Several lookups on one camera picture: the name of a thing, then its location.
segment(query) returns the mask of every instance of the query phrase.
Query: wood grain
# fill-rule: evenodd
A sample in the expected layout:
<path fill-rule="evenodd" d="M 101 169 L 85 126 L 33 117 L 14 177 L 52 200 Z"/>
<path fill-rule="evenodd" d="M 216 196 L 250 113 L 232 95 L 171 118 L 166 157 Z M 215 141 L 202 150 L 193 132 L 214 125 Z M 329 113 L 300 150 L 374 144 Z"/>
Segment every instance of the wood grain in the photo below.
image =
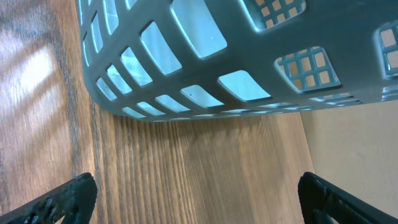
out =
<path fill-rule="evenodd" d="M 146 123 L 83 84 L 74 1 L 0 2 L 0 214 L 82 172 L 92 223 L 302 223 L 299 114 Z"/>

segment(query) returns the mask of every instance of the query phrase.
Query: plastic grid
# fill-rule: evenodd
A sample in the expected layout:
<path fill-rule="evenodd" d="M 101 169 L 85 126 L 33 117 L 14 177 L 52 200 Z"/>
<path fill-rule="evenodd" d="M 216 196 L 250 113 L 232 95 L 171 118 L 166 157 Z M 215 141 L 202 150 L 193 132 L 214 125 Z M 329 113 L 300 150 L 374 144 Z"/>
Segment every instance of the plastic grid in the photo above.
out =
<path fill-rule="evenodd" d="M 351 106 L 395 99 L 395 95 L 392 95 L 394 93 L 391 93 L 392 90 L 386 86 L 391 86 L 392 84 L 397 83 L 394 76 L 397 70 L 392 66 L 394 62 L 391 62 L 391 59 L 388 57 L 391 52 L 396 51 L 396 22 L 386 24 L 380 28 L 380 31 L 391 29 L 394 34 L 394 45 L 386 47 L 382 38 L 380 38 L 378 43 L 374 43 L 380 46 L 381 53 L 384 56 L 383 66 L 386 68 L 386 72 L 383 75 L 389 78 L 380 78 L 383 77 L 383 75 L 378 73 L 377 69 L 370 69 L 369 72 L 364 75 L 365 78 L 363 80 L 354 81 L 355 74 L 350 76 L 349 73 L 346 73 L 345 70 L 342 69 L 341 61 L 336 60 L 336 52 L 332 48 L 335 47 L 333 44 L 328 44 L 326 42 L 317 44 L 325 47 L 326 50 L 321 47 L 308 47 L 311 46 L 309 45 L 311 41 L 317 39 L 315 37 L 308 38 L 311 40 L 308 41 L 309 44 L 304 44 L 305 41 L 292 41 L 293 44 L 287 44 L 287 42 L 284 42 L 284 39 L 280 42 L 284 42 L 286 44 L 280 45 L 280 49 L 277 51 L 275 51 L 275 49 L 261 53 L 259 50 L 255 51 L 255 48 L 261 50 L 269 49 L 267 46 L 271 46 L 270 44 L 260 44 L 260 41 L 261 43 L 266 43 L 265 40 L 267 38 L 275 39 L 275 37 L 283 37 L 284 35 L 278 34 L 278 32 L 283 34 L 285 30 L 294 30 L 294 27 L 297 25 L 302 26 L 301 29 L 303 32 L 296 30 L 295 32 L 298 32 L 296 39 L 303 39 L 300 38 L 300 34 L 304 34 L 306 30 L 308 30 L 303 26 L 303 18 L 301 17 L 303 13 L 300 14 L 306 6 L 304 1 L 280 0 L 280 9 L 278 6 L 271 9 L 272 13 L 270 11 L 270 14 L 267 15 L 269 17 L 264 16 L 262 19 L 265 26 L 267 20 L 272 17 L 271 19 L 273 24 L 277 25 L 276 27 L 280 27 L 280 23 L 286 22 L 286 19 L 292 17 L 289 11 L 293 8 L 296 9 L 297 14 L 300 15 L 295 15 L 295 20 L 289 20 L 289 22 L 287 22 L 288 25 L 285 27 L 280 27 L 280 29 L 276 30 L 274 29 L 274 37 L 272 36 L 272 32 L 271 35 L 268 35 L 270 37 L 268 37 L 268 33 L 258 33 L 258 30 L 248 29 L 248 27 L 250 27 L 248 24 L 251 23 L 250 20 L 257 18 L 254 17 L 253 12 L 249 10 L 248 4 L 251 6 L 258 6 L 258 2 L 261 2 L 261 0 L 258 0 L 257 2 L 246 1 L 246 5 L 242 4 L 240 0 L 226 1 L 224 3 L 223 1 L 213 2 L 205 0 L 206 6 L 208 7 L 208 10 L 212 12 L 212 16 L 214 17 L 217 26 L 220 28 L 220 31 L 223 33 L 228 46 L 221 52 L 214 52 L 212 57 L 204 59 L 198 58 L 198 55 L 192 49 L 191 43 L 184 35 L 184 31 L 178 25 L 178 22 L 175 21 L 175 18 L 173 18 L 173 14 L 170 11 L 170 1 L 138 0 L 137 2 L 129 1 L 129 4 L 126 4 L 124 1 L 115 1 L 113 4 L 110 4 L 111 6 L 114 5 L 114 9 L 111 10 L 108 9 L 108 1 L 112 0 L 93 0 L 93 2 L 88 5 L 88 1 L 81 0 L 78 1 L 78 5 L 81 24 L 82 52 L 84 57 L 83 61 L 85 61 L 85 63 L 83 63 L 85 84 L 93 99 L 114 114 L 132 116 L 133 118 L 145 119 L 148 121 L 167 121 L 287 113 L 293 111 L 336 108 L 340 106 Z M 332 7 L 334 4 L 341 4 L 339 7 L 346 3 L 349 4 L 342 0 L 337 1 L 339 3 L 322 2 L 319 4 L 315 1 L 307 1 L 307 4 L 309 4 L 312 9 L 317 9 L 318 7 L 325 9 L 327 7 Z M 140 10 L 150 9 L 155 2 L 158 4 L 157 7 L 153 9 L 156 11 L 156 13 L 153 14 L 156 14 L 157 16 L 151 14 L 151 17 L 139 14 Z M 380 4 L 384 2 L 388 2 L 390 4 L 389 7 L 391 10 L 396 9 L 397 7 L 396 2 L 388 0 L 383 0 Z M 220 9 L 226 3 L 229 4 L 229 11 L 223 11 L 224 14 L 219 13 Z M 258 9 L 261 11 L 264 6 L 274 7 L 272 2 L 264 1 L 263 4 L 260 4 Z M 245 10 L 249 10 L 247 11 L 249 13 L 249 17 L 245 15 Z M 309 15 L 306 16 L 316 16 L 316 12 L 318 11 L 319 10 L 310 11 L 308 12 Z M 227 17 L 231 18 L 231 15 L 238 15 L 239 13 L 241 13 L 242 16 L 235 16 L 232 21 L 227 21 Z M 279 20 L 280 17 L 278 18 L 278 16 L 281 14 L 284 15 L 285 19 Z M 368 30 L 372 31 L 372 29 L 378 29 L 381 24 L 397 19 L 395 14 L 392 15 L 391 12 L 385 13 L 385 15 L 388 16 L 378 17 L 376 22 L 373 22 L 370 25 L 368 24 Z M 95 29 L 97 26 L 95 21 L 97 16 L 99 30 Z M 110 16 L 116 16 L 117 19 L 117 25 L 113 26 L 113 28 L 110 28 L 109 26 Z M 349 21 L 349 15 L 346 15 L 345 19 L 346 21 Z M 157 68 L 153 58 L 151 58 L 151 55 L 146 50 L 145 44 L 139 41 L 140 32 L 150 24 L 150 21 L 155 21 L 159 26 L 159 30 L 161 35 L 164 37 L 166 44 L 170 47 L 172 54 L 174 54 L 177 60 L 181 62 L 181 66 L 183 68 L 172 72 L 167 78 L 159 68 Z M 235 27 L 231 28 L 230 26 L 227 26 L 227 24 L 231 22 L 235 23 Z M 127 27 L 127 25 L 133 28 L 129 30 L 120 28 Z M 233 36 L 237 30 L 239 30 L 241 37 L 239 35 Z M 325 26 L 323 32 L 327 32 L 327 30 L 328 27 Z M 237 40 L 247 40 L 248 37 L 251 37 L 253 39 L 252 41 L 257 43 L 257 46 L 253 44 L 247 45 L 246 47 L 248 47 L 248 51 L 245 51 L 239 49 L 236 44 L 233 44 L 238 42 Z M 103 47 L 101 48 L 98 47 L 100 44 L 97 43 L 100 39 L 103 42 Z M 294 53 L 291 57 L 287 54 L 289 49 L 303 49 L 294 47 L 295 45 L 306 45 L 306 52 L 300 50 Z M 147 74 L 150 74 L 149 76 L 153 82 L 144 86 L 137 84 L 136 79 L 132 77 L 131 73 L 129 73 L 127 66 L 122 63 L 123 57 L 120 52 L 124 52 L 127 48 L 132 49 L 135 59 L 140 63 L 140 65 L 142 65 Z M 373 55 L 375 55 L 372 59 L 377 58 L 377 54 L 375 54 L 376 52 L 370 51 L 370 48 L 367 49 L 368 53 L 373 53 Z M 262 55 L 264 57 L 264 61 L 268 60 L 272 62 L 263 63 L 266 65 L 264 67 L 257 67 L 256 69 L 248 68 L 247 70 L 253 80 L 263 90 L 265 90 L 267 94 L 269 93 L 269 97 L 267 98 L 245 101 L 236 97 L 236 95 L 226 90 L 225 86 L 220 85 L 220 82 L 217 82 L 217 79 L 223 75 L 242 70 L 242 63 L 246 64 L 245 67 L 250 67 L 248 60 L 252 60 L 253 57 L 249 57 L 247 53 L 249 51 L 255 51 L 253 55 L 255 55 L 256 58 L 258 58 L 259 55 Z M 341 74 L 344 74 L 344 76 L 340 77 L 341 80 L 337 78 L 336 72 L 331 66 L 333 63 L 330 62 L 326 51 L 330 51 L 333 56 L 332 58 L 335 59 L 332 60 L 332 62 L 337 62 L 338 64 L 338 66 L 336 66 L 337 74 L 339 74 L 338 71 L 341 71 Z M 232 57 L 234 56 L 234 52 L 235 54 L 241 53 L 249 59 L 237 61 L 236 58 Z M 283 69 L 280 70 L 275 69 L 273 63 L 277 58 L 276 55 L 279 54 L 278 52 L 286 52 L 284 54 L 285 56 L 281 57 L 280 61 L 278 61 L 278 64 L 283 66 Z M 322 67 L 317 66 L 315 58 L 317 53 L 322 53 L 323 58 L 325 59 L 325 65 Z M 305 63 L 302 63 L 302 59 L 306 56 L 308 56 L 308 63 L 311 66 L 310 70 L 304 70 L 303 68 Z M 377 60 L 373 61 L 376 63 L 364 65 L 364 67 L 377 68 Z M 289 62 L 295 62 L 297 64 L 297 75 L 293 75 L 289 70 Z M 114 82 L 111 77 L 109 77 L 109 71 L 107 72 L 110 68 L 109 65 L 114 67 L 118 74 L 118 78 L 121 78 L 123 82 L 128 85 L 132 90 L 132 93 L 123 93 L 120 86 L 117 86 L 120 82 Z M 348 70 L 352 71 L 355 66 L 352 65 L 348 67 Z M 322 83 L 320 75 L 321 72 L 324 71 L 328 71 L 329 81 L 326 83 Z M 313 86 L 308 85 L 307 77 L 309 76 L 313 77 Z M 294 82 L 296 80 L 300 80 L 301 83 L 304 83 L 301 88 L 297 88 L 297 86 L 294 87 Z M 189 96 L 183 94 L 182 89 L 192 85 L 200 86 L 221 104 L 211 107 L 203 107 L 190 100 Z M 379 90 L 380 94 L 370 95 L 365 91 L 366 87 Z M 172 101 L 168 101 L 167 104 L 161 102 L 159 99 L 164 97 L 169 97 Z"/>

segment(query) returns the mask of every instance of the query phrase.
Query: gray plastic basket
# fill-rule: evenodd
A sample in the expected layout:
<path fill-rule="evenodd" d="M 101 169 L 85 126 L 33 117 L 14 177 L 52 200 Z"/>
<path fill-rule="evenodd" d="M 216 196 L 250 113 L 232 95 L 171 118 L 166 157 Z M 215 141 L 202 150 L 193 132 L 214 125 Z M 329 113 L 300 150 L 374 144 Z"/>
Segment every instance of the gray plastic basket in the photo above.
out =
<path fill-rule="evenodd" d="M 147 121 L 398 99 L 397 0 L 79 0 L 85 85 Z"/>

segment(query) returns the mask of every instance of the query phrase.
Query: basket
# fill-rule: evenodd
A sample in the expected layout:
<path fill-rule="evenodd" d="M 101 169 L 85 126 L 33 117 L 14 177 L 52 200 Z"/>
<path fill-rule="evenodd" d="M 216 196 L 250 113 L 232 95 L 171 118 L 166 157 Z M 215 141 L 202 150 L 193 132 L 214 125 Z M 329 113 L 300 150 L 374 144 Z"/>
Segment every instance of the basket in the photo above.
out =
<path fill-rule="evenodd" d="M 396 0 L 78 0 L 83 76 L 146 121 L 398 99 Z"/>

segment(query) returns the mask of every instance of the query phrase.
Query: laundry basket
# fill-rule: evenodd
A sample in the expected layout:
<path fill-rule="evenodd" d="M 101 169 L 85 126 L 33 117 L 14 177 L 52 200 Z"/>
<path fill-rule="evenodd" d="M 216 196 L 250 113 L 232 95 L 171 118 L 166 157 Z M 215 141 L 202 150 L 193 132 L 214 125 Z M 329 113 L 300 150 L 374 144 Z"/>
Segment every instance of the laundry basket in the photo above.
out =
<path fill-rule="evenodd" d="M 397 0 L 78 0 L 83 76 L 146 121 L 398 99 Z"/>

